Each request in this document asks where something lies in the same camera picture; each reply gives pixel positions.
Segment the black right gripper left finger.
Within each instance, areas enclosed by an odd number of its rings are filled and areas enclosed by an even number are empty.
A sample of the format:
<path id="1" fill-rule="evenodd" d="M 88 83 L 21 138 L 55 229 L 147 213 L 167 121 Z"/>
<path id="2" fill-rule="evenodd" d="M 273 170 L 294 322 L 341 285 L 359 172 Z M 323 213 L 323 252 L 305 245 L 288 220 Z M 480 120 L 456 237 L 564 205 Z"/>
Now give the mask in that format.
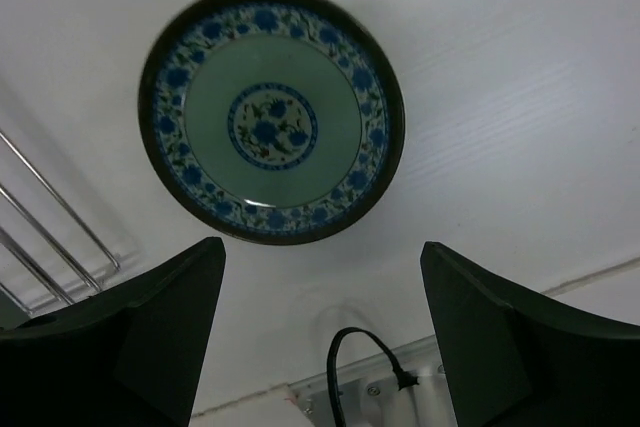
<path id="1" fill-rule="evenodd" d="M 186 426 L 226 252 L 205 238 L 161 265 L 1 333 L 4 426 Z"/>

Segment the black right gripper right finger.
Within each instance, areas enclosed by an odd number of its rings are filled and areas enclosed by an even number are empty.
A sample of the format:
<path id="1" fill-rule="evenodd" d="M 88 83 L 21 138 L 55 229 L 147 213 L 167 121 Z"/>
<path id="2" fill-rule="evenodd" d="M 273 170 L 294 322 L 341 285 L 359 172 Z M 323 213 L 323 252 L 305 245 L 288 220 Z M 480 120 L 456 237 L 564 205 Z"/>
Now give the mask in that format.
<path id="1" fill-rule="evenodd" d="M 420 265 L 459 425 L 638 425 L 638 326 L 534 292 L 442 243 L 426 243 Z"/>

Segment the blue floral green plate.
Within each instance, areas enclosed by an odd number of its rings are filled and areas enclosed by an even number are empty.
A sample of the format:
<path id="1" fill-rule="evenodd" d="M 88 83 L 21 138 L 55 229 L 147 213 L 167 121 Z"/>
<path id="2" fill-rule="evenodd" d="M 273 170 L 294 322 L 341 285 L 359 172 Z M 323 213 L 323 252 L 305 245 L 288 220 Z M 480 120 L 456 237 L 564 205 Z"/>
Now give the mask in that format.
<path id="1" fill-rule="evenodd" d="M 350 227 L 389 187 L 405 139 L 398 79 L 329 0 L 198 0 L 146 59 L 138 121 L 169 193 L 264 245 Z"/>

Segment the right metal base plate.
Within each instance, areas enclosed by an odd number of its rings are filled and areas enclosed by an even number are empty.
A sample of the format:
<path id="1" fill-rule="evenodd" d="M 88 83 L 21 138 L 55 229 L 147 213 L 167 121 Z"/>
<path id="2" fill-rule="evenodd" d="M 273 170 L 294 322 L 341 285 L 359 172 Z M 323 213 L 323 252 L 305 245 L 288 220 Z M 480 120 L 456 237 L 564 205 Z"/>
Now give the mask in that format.
<path id="1" fill-rule="evenodd" d="M 344 339 L 362 335 L 379 353 L 337 366 Z M 315 426 L 455 426 L 457 424 L 435 336 L 395 349 L 359 328 L 334 336 L 327 370 L 291 384 L 299 409 Z"/>

